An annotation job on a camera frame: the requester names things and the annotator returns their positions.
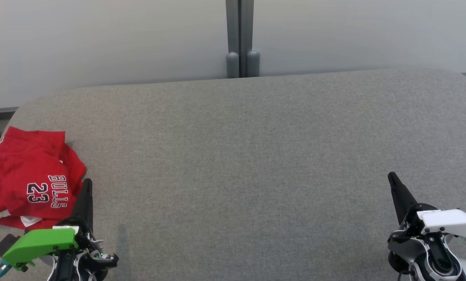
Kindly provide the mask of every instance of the clothing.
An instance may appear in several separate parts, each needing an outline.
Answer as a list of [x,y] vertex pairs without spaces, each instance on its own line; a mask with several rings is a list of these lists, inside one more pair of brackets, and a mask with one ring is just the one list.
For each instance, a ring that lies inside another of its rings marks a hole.
[[65,132],[8,128],[0,143],[0,224],[50,228],[69,217],[84,174]]

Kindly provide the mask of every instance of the white wall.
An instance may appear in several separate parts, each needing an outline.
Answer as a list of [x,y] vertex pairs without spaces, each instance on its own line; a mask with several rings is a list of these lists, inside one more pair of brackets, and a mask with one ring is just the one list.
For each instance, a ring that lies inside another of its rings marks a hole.
[[466,0],[255,0],[261,75],[390,66],[466,72]]
[[224,0],[0,0],[0,107],[91,85],[226,78]]

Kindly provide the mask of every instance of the gray table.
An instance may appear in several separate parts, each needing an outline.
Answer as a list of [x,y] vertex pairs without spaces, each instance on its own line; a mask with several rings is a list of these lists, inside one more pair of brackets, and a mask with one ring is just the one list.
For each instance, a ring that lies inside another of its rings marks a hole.
[[90,87],[10,126],[67,132],[94,181],[95,233],[120,256],[108,280],[392,281],[389,171],[466,211],[466,78],[450,71]]

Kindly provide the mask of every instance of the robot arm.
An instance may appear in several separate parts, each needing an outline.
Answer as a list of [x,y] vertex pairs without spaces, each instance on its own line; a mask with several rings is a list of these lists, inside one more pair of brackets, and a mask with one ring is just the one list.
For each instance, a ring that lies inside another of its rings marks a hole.
[[116,267],[117,255],[104,254],[92,233],[92,181],[86,178],[72,216],[52,229],[26,232],[23,237],[9,234],[0,243],[0,278],[12,267],[26,272],[41,258],[52,266],[48,281],[102,281]]
[[466,260],[448,247],[453,237],[466,239],[466,213],[417,203],[395,173],[388,179],[400,224],[388,239],[393,269],[414,281],[466,281]]

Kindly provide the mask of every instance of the red jersey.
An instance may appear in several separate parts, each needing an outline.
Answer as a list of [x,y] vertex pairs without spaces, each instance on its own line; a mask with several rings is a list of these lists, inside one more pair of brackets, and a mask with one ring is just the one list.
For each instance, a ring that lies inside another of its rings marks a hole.
[[0,224],[50,228],[69,217],[83,174],[65,132],[8,128],[0,143]]

